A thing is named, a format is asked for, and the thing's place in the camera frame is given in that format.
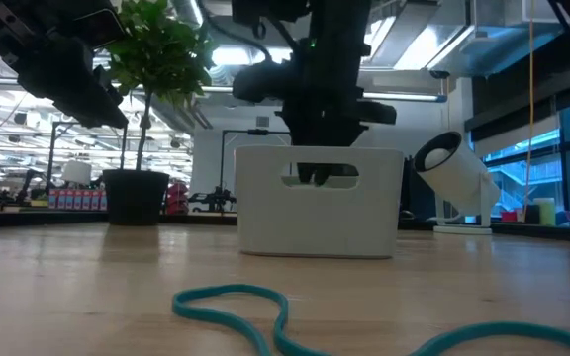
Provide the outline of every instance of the wooden table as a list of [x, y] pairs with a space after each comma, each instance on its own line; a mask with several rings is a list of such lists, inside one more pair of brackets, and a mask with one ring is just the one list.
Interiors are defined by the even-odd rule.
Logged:
[[[0, 229], [0, 355], [251, 355], [239, 335], [170, 311], [187, 288], [251, 283], [291, 299], [289, 334], [331, 355], [407, 355], [468, 323], [524, 320], [570, 330], [570, 243], [402, 232], [388, 261], [237, 253], [234, 227]], [[277, 308], [228, 296], [203, 305], [269, 332]], [[570, 355], [517, 338], [449, 355]]]

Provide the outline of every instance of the white lamp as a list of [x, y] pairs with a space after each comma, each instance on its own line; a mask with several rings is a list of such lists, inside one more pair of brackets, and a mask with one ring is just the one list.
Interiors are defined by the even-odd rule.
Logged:
[[91, 165], [71, 160], [65, 165], [61, 179], [66, 182], [89, 185], [91, 183]]
[[[435, 232], [490, 234], [490, 211], [501, 190], [483, 162], [463, 142], [461, 134], [443, 133], [433, 138], [415, 156], [415, 170], [436, 192]], [[450, 202], [459, 215], [443, 216], [443, 202]], [[462, 216], [480, 215], [481, 226], [446, 225]]]

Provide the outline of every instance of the black plant pot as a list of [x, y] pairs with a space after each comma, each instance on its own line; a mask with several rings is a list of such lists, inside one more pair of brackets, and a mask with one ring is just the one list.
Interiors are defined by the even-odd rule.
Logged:
[[127, 226], [157, 225], [168, 178], [168, 174], [151, 171], [103, 171], [109, 223]]

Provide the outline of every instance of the glass window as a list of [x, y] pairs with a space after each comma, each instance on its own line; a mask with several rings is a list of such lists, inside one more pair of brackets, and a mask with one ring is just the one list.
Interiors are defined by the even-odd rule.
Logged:
[[[489, 168], [494, 182], [501, 188], [501, 199], [492, 208], [492, 217], [501, 212], [512, 212], [524, 205], [526, 161], [502, 164]], [[562, 194], [562, 162], [559, 154], [539, 157], [531, 161], [529, 199], [553, 198], [556, 212], [564, 211]]]
[[[534, 137], [531, 140], [531, 150], [549, 147], [558, 143], [560, 143], [560, 130], [556, 129], [552, 132], [544, 133]], [[525, 140], [511, 147], [507, 147], [505, 149], [501, 149], [500, 151], [486, 155], [485, 161], [489, 162], [491, 160], [505, 158], [519, 153], [525, 153], [527, 152], [528, 147], [529, 140]]]

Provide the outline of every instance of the teal cable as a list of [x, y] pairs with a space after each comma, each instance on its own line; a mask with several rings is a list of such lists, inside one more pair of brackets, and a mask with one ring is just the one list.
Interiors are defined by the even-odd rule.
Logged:
[[[301, 346], [285, 336], [284, 328], [289, 315], [289, 303], [284, 295], [267, 288], [250, 285], [227, 285], [189, 290], [178, 293], [173, 297], [173, 311], [179, 316], [229, 327], [245, 336], [254, 346], [259, 356], [271, 356], [267, 342], [261, 333], [247, 320], [225, 311], [186, 305], [186, 303], [191, 301], [227, 293], [253, 294], [269, 299], [279, 305], [280, 313], [274, 322], [272, 336], [276, 349], [284, 356], [330, 356], [327, 353]], [[561, 343], [570, 347], [570, 332], [568, 331], [524, 322], [487, 322], [461, 327], [444, 333], [429, 341], [411, 354], [411, 356], [436, 356], [465, 341], [497, 335], [532, 337]]]

